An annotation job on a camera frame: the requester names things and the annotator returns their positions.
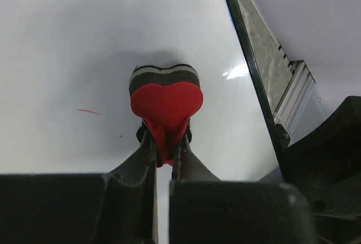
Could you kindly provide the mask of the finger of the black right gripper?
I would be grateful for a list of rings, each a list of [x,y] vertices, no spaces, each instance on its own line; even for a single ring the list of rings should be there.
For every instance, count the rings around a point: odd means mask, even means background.
[[[285,158],[321,242],[360,243],[360,97],[347,97],[319,127],[287,147]]]

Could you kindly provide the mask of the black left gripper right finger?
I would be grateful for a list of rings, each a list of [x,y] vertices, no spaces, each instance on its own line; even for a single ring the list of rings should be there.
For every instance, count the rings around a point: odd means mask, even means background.
[[[184,136],[174,151],[170,243],[317,243],[306,198],[286,183],[221,181]]]

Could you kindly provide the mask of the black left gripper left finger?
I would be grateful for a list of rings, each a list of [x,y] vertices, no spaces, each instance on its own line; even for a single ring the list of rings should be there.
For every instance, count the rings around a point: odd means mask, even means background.
[[[146,125],[139,148],[101,174],[1,176],[2,243],[156,243],[157,148]]]

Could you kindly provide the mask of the red whiteboard eraser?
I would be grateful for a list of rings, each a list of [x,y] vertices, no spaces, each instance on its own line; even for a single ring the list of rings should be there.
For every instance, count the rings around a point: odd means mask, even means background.
[[[142,119],[142,141],[149,130],[157,146],[157,167],[173,165],[173,151],[184,135],[191,137],[190,118],[203,104],[197,71],[190,65],[135,68],[129,80],[132,112]]]

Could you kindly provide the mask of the white whiteboard black frame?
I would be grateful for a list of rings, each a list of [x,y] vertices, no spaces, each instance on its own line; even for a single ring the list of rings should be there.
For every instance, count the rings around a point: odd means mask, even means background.
[[[278,163],[226,0],[1,0],[1,172],[105,172],[138,147],[132,71],[186,63],[191,148],[223,180]]]

